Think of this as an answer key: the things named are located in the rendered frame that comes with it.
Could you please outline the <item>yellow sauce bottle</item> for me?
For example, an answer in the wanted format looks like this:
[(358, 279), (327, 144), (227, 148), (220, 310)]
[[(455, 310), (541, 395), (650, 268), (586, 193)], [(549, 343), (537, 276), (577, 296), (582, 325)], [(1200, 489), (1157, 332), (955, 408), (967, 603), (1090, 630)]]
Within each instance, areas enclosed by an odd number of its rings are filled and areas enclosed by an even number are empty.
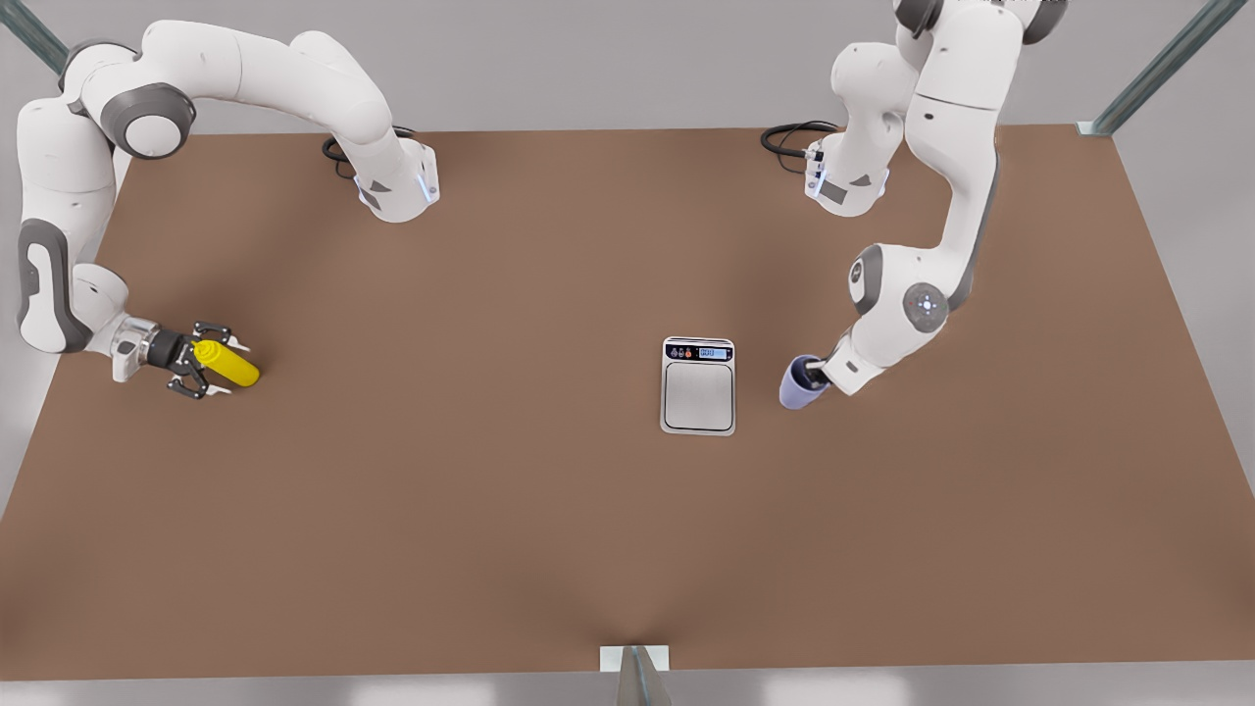
[(233, 349), (228, 347), (228, 344), (221, 344), (218, 340), (212, 339), (202, 339), (193, 341), (192, 350), (197, 362), (202, 367), (207, 367), (207, 370), (220, 375), (220, 377), (227, 379), (236, 384), (237, 387), (251, 387), (260, 377), (259, 367), (233, 352)]

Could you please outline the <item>lavender cup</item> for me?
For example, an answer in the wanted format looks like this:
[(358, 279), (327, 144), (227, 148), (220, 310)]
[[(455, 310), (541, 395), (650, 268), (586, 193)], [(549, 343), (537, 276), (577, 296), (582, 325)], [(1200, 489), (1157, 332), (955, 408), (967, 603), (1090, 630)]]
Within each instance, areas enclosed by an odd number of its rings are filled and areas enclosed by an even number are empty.
[(816, 356), (798, 356), (789, 362), (789, 367), (781, 377), (779, 403), (788, 410), (799, 410), (820, 398), (830, 382), (808, 382), (804, 379), (806, 359), (821, 359)]

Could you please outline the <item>silver digital kitchen scale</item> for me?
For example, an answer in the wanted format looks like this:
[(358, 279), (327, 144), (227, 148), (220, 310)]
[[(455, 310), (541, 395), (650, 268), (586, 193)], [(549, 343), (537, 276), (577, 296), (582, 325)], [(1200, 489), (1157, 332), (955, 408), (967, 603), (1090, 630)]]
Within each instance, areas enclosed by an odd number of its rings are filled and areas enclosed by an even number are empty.
[(733, 341), (664, 339), (660, 429), (695, 436), (730, 436), (735, 431)]

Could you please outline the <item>silver frame post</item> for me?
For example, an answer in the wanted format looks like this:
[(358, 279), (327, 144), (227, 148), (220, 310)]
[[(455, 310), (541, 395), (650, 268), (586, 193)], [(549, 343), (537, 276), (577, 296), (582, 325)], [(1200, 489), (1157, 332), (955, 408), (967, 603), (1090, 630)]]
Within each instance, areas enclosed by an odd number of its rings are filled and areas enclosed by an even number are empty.
[(616, 672), (616, 706), (673, 706), (660, 672), (671, 670), (669, 646), (600, 646), (601, 672)]
[(1231, 23), (1247, 3), (1249, 0), (1207, 0), (1098, 117), (1076, 123), (1077, 132), (1081, 135), (1113, 135), (1180, 68), (1186, 66), (1188, 59), (1219, 34), (1220, 28)]
[(0, 0), (0, 25), (8, 28), (55, 75), (67, 66), (67, 44), (23, 0)]

